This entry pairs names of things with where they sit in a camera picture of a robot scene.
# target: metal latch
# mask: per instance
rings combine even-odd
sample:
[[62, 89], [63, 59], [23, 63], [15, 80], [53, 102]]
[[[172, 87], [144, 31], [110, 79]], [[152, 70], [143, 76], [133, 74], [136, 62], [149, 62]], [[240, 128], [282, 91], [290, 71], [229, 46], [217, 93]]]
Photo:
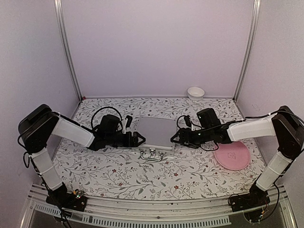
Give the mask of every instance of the metal latch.
[[156, 161], [156, 162], [160, 162], [163, 158], [163, 153], [160, 154], [161, 158], [159, 159], [156, 159], [155, 158], [155, 155], [156, 155], [156, 150], [155, 149], [150, 149], [150, 154], [149, 154], [149, 157], [148, 158], [144, 158], [143, 157], [143, 154], [144, 154], [144, 151], [140, 150], [141, 151], [141, 159], [143, 160], [149, 160], [149, 161]]

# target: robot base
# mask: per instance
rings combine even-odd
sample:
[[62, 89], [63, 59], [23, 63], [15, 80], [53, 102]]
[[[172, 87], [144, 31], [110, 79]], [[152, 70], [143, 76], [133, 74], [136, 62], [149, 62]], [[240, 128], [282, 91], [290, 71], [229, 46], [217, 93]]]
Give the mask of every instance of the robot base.
[[232, 211], [235, 212], [269, 204], [270, 199], [267, 191], [265, 191], [264, 194], [259, 194], [259, 196], [252, 193], [231, 196], [228, 199], [228, 203]]
[[[67, 193], [66, 198], [67, 199], [72, 198], [72, 200], [70, 202], [68, 202], [66, 205], [63, 205], [63, 208], [77, 210], [77, 211], [81, 211], [81, 212], [85, 211], [87, 197], [82, 196], [81, 198], [77, 199], [77, 198], [75, 198], [75, 195], [73, 193]], [[47, 197], [46, 203], [58, 206], [54, 202], [53, 198], [50, 196]]]

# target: floral tablecloth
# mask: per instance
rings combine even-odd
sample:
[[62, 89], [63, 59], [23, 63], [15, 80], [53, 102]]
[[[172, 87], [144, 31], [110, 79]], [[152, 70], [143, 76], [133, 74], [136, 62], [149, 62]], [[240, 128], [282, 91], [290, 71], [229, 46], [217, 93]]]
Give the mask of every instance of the floral tablecloth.
[[[196, 113], [209, 107], [215, 109], [223, 123], [241, 119], [231, 99], [111, 98], [82, 101], [74, 120], [90, 127], [92, 115], [103, 106], [115, 107], [122, 116], [133, 116], [133, 127], [140, 116], [176, 119], [182, 114], [189, 114], [194, 123], [199, 124]], [[104, 114], [115, 112], [101, 111], [94, 125]], [[153, 162], [140, 159], [140, 154], [130, 149], [109, 147], [94, 152], [66, 139], [60, 144], [54, 165], [70, 190], [82, 189], [92, 196], [137, 200], [211, 198], [248, 191], [264, 170], [265, 164], [254, 140], [242, 142], [251, 153], [251, 162], [240, 171], [226, 170], [217, 163], [213, 152], [202, 149], [177, 145], [173, 157]]]

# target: white enclosure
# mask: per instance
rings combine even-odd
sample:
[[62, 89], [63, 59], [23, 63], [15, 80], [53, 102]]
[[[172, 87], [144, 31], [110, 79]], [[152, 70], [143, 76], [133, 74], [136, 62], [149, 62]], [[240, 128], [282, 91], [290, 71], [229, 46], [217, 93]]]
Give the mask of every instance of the white enclosure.
[[[304, 117], [303, 11], [300, 0], [2, 1], [0, 227], [20, 226], [38, 183], [16, 139], [40, 104], [71, 117], [82, 96], [176, 98], [199, 86], [206, 97], [236, 99], [244, 115], [287, 105]], [[276, 139], [257, 143], [268, 163]], [[303, 159], [282, 178], [298, 227]]]
[[232, 97], [252, 0], [67, 0], [66, 31], [86, 97]]

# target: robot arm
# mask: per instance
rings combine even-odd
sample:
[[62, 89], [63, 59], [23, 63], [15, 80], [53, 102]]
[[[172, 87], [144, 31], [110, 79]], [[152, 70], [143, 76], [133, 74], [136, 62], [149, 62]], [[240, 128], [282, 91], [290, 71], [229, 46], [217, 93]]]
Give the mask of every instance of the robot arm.
[[303, 151], [304, 127], [294, 117], [293, 112], [287, 106], [282, 106], [275, 114], [264, 118], [239, 123], [232, 121], [225, 124], [220, 124], [214, 110], [210, 108], [198, 112], [197, 116], [204, 129], [193, 131], [190, 128], [180, 128], [171, 141], [198, 148], [202, 143], [209, 141], [232, 143], [247, 138], [277, 137], [278, 152], [251, 186], [249, 194], [230, 198], [233, 211], [269, 203], [267, 190], [288, 170]]
[[47, 199], [47, 202], [82, 211], [86, 206], [85, 197], [75, 200], [75, 197], [80, 198], [80, 195], [74, 196], [67, 192], [65, 184], [55, 170], [46, 148], [51, 135], [69, 139], [93, 151], [102, 149], [106, 145], [137, 147], [145, 142], [145, 138], [138, 132], [134, 132], [132, 135], [131, 132], [126, 131], [131, 121], [132, 118], [127, 116], [126, 120], [122, 121], [122, 130], [118, 131], [119, 118], [106, 115], [93, 131], [65, 116], [52, 112], [45, 104], [23, 119], [18, 126], [20, 138], [24, 142], [24, 147], [37, 174], [49, 190], [50, 198]]

